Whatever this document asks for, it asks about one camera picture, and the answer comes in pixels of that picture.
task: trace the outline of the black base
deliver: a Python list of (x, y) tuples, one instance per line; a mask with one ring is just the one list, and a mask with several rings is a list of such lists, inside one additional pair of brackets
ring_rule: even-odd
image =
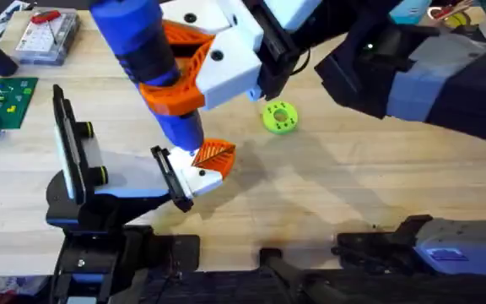
[(429, 215), (408, 217), (394, 232), (341, 233), (332, 253), (344, 269), (362, 269), (369, 274), (433, 274), (413, 250), (416, 235), (432, 220)]
[(198, 236), (156, 236), (150, 226), (127, 225), (110, 233), (66, 233), (54, 274), (53, 295), (65, 303), (85, 296), (105, 303), (127, 290), (142, 269), (170, 275), (198, 268)]

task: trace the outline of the wooden table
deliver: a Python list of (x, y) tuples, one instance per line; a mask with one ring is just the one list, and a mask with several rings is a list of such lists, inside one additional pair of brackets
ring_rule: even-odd
[[(80, 120), (93, 122), (102, 149), (150, 157), (150, 147), (169, 145), (89, 13), (81, 17), (63, 67), (22, 66), (16, 74), (40, 81), (22, 128), (0, 139), (0, 274), (50, 274), (62, 244), (62, 232), (45, 222), (46, 186), (60, 170), (53, 84), (63, 87)], [(14, 49), (28, 18), (14, 15), (5, 51)], [(317, 47), (310, 66), (339, 41)], [(138, 222), (159, 234), (198, 234), (201, 269), (229, 270), (255, 268), (262, 246), (285, 249), (300, 267), (335, 267), (335, 234), (393, 230), (411, 214), (486, 219), (483, 140), (342, 108), (312, 68), (290, 79), (282, 99), (300, 114), (299, 130), (284, 136), (266, 131), (263, 104), (242, 96), (203, 111), (207, 136), (238, 146), (231, 175), (196, 199), (190, 213), (166, 204)]]

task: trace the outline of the green 3d-printed gear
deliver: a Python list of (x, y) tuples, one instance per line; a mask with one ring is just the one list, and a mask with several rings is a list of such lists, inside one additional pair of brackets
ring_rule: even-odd
[(262, 120), (266, 129), (275, 134), (286, 134), (295, 130), (298, 123), (294, 106), (281, 100), (271, 101), (263, 108)]

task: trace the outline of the black mount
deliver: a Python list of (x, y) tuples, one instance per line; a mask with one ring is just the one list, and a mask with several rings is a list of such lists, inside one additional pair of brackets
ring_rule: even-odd
[(413, 215), (394, 232), (341, 233), (332, 253), (344, 269), (368, 274), (434, 274), (435, 271), (413, 250), (419, 230), (433, 218)]
[(53, 89), (58, 141), (66, 168), (46, 189), (46, 222), (62, 228), (65, 234), (51, 282), (51, 300), (67, 303), (69, 297), (85, 296), (107, 303), (111, 296), (128, 289), (141, 269), (160, 268), (169, 274), (196, 270), (198, 236), (156, 236), (150, 226), (126, 225), (171, 200), (183, 212), (191, 209), (193, 203), (183, 193), (168, 150), (151, 149), (168, 186), (167, 194), (153, 198), (96, 194), (95, 187), (108, 183), (109, 175), (104, 166), (88, 165), (82, 141), (94, 137), (93, 126), (76, 122), (62, 89), (57, 85)]

